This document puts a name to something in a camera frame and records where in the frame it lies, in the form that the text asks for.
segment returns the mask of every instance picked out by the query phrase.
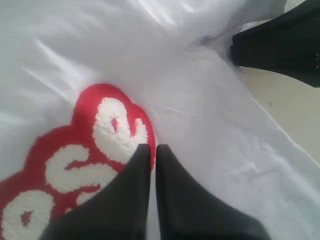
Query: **white bedsheet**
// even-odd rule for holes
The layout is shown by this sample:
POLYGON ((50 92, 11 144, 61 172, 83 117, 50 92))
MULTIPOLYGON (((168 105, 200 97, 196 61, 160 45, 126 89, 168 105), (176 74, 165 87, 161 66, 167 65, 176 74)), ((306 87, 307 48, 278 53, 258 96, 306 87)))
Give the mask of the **white bedsheet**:
MULTIPOLYGON (((258 218, 272 239, 320 239, 319 166, 252 98, 227 58, 239 25, 273 18, 284 5, 0 3, 0 180, 23 169, 38 136, 70 123, 83 89, 110 83, 143 107, 157 142, 169 144, 197 181, 258 218)), ((150 194, 147 239, 159 240, 154 175, 150 194)))

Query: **red heart logo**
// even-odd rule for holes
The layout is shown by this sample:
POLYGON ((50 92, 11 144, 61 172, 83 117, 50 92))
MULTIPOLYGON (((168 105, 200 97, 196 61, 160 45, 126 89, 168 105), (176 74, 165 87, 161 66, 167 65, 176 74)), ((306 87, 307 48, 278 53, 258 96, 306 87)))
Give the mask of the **red heart logo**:
POLYGON ((35 240, 52 217, 76 208, 112 181, 140 143, 156 140, 146 113, 117 87, 79 96, 70 125, 39 137, 23 171, 0 183, 0 240, 35 240))

